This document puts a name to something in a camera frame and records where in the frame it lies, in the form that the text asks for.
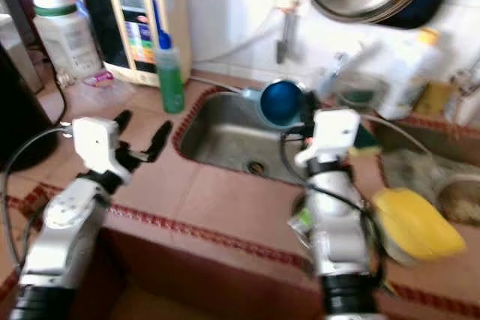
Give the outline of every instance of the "blue cup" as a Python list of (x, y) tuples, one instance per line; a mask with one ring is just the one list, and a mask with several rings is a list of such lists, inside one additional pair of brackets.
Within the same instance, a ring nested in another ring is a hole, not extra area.
[(256, 103), (259, 115), (270, 127), (287, 129), (301, 120), (305, 94), (291, 80), (279, 79), (261, 91), (247, 88), (241, 94)]

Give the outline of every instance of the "countertop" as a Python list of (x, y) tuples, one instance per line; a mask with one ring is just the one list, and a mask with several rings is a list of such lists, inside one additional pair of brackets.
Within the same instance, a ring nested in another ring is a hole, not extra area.
[[(196, 75), (230, 85), (259, 87), (258, 83), (244, 79), (201, 72)], [(148, 146), (151, 136), (164, 121), (171, 120), (174, 123), (172, 133), (176, 132), (199, 96), (210, 88), (190, 80), (185, 88), (185, 111), (177, 115), (168, 115), (163, 111), (156, 88), (130, 85), (123, 89), (119, 99), (111, 97), (105, 102), (97, 98), (88, 99), (88, 95), (78, 89), (69, 88), (69, 109), (64, 119), (69, 121), (86, 115), (113, 118), (123, 109), (130, 109), (134, 113), (133, 118), (121, 138), (133, 149), (141, 150)], [(54, 118), (59, 111), (58, 95), (51, 91), (40, 97), (40, 101)], [(109, 213), (105, 226), (298, 286), (317, 289), (316, 282), (309, 279), (296, 263), (306, 254), (287, 226), (293, 200), (302, 189), (195, 163), (178, 154), (172, 143), (170, 138), (159, 159), (153, 164), (142, 165), (133, 174), (131, 184), (115, 194), (116, 208)], [(85, 170), (73, 149), (70, 139), (61, 138), (59, 147), (49, 158), (13, 175), (10, 195), (24, 199), (39, 184), (51, 189), (52, 193), (65, 188), (79, 172)], [(352, 163), (355, 184), (364, 196), (369, 198), (384, 187), (375, 157), (355, 159)], [(433, 302), (438, 297), (453, 299), (455, 304), (480, 307), (480, 229), (462, 225), (455, 227), (467, 242), (467, 252), (415, 268), (388, 262), (388, 279), (398, 286), (401, 298), (426, 304), (425, 299), (417, 299), (426, 294), (432, 296)], [(404, 294), (407, 290), (417, 295)], [(392, 303), (387, 297), (382, 299), (402, 313), (402, 302)]]

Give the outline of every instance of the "green sponge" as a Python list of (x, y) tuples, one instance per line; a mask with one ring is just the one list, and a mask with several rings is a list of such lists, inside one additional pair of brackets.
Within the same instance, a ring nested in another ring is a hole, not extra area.
[(357, 131), (357, 137), (353, 147), (349, 149), (349, 154), (353, 157), (362, 155), (378, 155), (382, 151), (380, 144), (370, 131), (360, 124)]

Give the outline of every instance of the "sink drain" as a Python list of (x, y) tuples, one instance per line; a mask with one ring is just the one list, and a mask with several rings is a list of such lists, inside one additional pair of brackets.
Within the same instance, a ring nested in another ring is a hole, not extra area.
[(260, 161), (250, 160), (247, 163), (246, 168), (247, 172), (252, 175), (261, 176), (262, 178), (267, 176), (267, 168), (265, 164), (261, 163)]

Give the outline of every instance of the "green dish soap bottle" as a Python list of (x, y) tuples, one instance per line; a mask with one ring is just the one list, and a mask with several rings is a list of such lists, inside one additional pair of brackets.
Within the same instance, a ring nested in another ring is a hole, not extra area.
[(160, 93), (163, 110), (169, 114), (181, 112), (185, 107), (182, 72), (180, 71), (179, 51), (172, 47), (170, 36), (160, 30), (157, 48), (157, 74), (160, 81)]

